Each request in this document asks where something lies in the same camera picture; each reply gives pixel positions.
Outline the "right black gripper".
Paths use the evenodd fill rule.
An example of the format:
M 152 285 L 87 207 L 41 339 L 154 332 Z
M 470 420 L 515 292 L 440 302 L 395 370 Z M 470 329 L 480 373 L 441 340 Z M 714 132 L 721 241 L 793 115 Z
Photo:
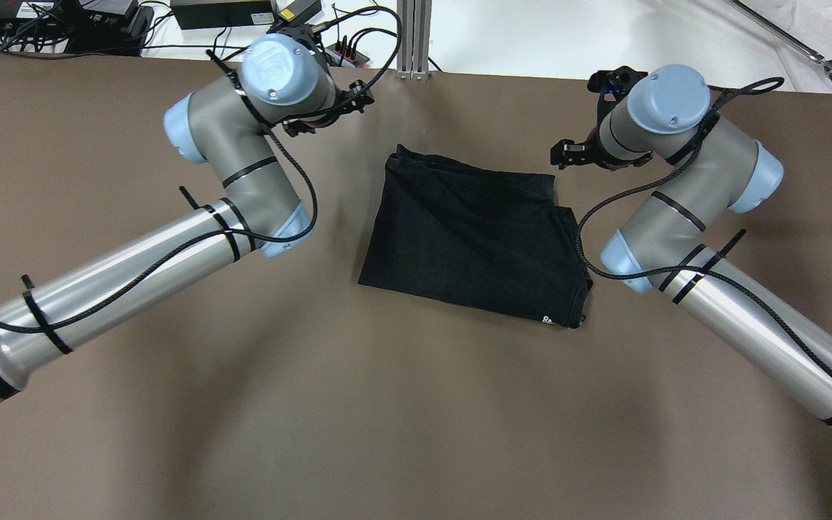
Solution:
M 648 76 L 647 72 L 621 66 L 614 70 L 598 70 L 587 80 L 589 92 L 597 93 L 597 125 L 583 142 L 561 139 L 550 148 L 550 164 L 559 169 L 597 165 L 609 171 L 627 167 L 643 167 L 651 161 L 651 153 L 633 151 L 621 145 L 613 136 L 603 137 L 602 129 L 610 128 L 604 120 L 633 86 Z

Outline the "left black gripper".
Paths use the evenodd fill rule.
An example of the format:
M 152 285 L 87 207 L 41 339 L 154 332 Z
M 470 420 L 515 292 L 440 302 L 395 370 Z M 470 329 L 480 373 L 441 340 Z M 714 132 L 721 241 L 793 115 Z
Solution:
M 363 113 L 367 105 L 374 103 L 372 92 L 363 80 L 350 83 L 349 89 L 336 89 L 334 103 L 327 108 L 319 108 L 311 114 L 291 116 L 282 122 L 282 129 L 290 137 L 303 133 L 315 133 L 317 129 L 330 127 L 340 116 L 354 112 Z

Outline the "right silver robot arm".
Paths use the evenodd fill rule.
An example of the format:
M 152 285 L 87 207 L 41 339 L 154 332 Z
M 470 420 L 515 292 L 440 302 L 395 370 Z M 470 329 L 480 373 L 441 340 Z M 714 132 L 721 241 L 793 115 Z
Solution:
M 832 430 L 832 336 L 730 263 L 729 247 L 702 241 L 725 212 L 752 211 L 781 184 L 781 162 L 720 111 L 735 98 L 782 83 L 758 80 L 713 97 L 702 74 L 683 64 L 650 72 L 601 70 L 588 85 L 600 96 L 597 125 L 583 142 L 554 144 L 550 162 L 616 171 L 654 157 L 666 161 L 666 177 L 612 197 L 647 193 L 605 244 L 598 264 L 588 260 L 576 235 L 581 263 L 635 293 L 657 290 Z

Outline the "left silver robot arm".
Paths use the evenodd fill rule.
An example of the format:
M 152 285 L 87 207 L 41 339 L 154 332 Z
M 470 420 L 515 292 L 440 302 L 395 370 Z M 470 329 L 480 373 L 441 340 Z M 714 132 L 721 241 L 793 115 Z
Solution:
M 47 363 L 260 251 L 272 258 L 313 233 L 319 207 L 304 205 L 284 164 L 298 172 L 274 134 L 313 133 L 373 102 L 369 83 L 341 89 L 310 44 L 265 34 L 238 68 L 190 92 L 164 116 L 181 157 L 211 165 L 225 195 L 191 214 L 43 285 L 28 276 L 21 296 L 0 306 L 0 404 Z

